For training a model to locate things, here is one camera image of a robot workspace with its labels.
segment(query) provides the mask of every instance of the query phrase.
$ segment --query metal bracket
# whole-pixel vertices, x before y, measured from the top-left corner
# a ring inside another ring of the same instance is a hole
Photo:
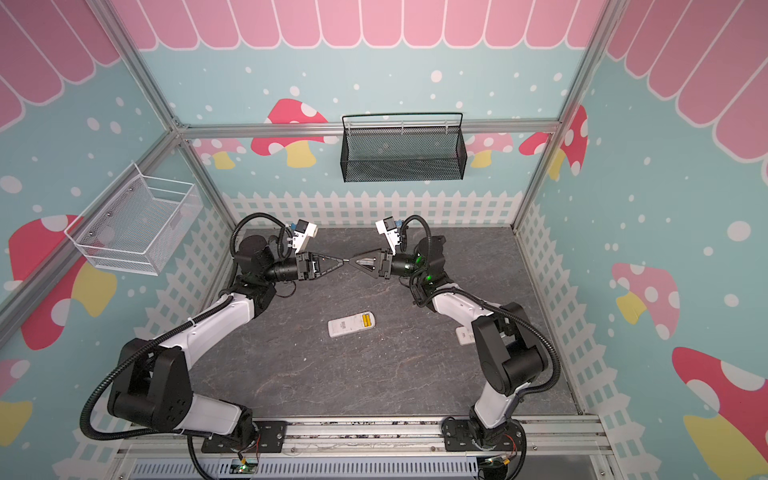
[[[445,450],[447,452],[511,452],[514,447],[511,440],[507,438],[507,435],[515,440],[517,450],[523,447],[523,432],[512,423],[507,423],[506,430],[500,434],[502,437],[501,443],[492,450],[481,449],[475,442],[468,419],[460,420],[448,417],[440,425],[440,431],[443,434]]]
[[[254,421],[253,424],[258,428],[259,453],[280,453],[283,451],[288,422]],[[233,450],[214,437],[203,440],[201,451],[202,453],[232,453]],[[248,453],[255,451],[255,445],[247,450]]]

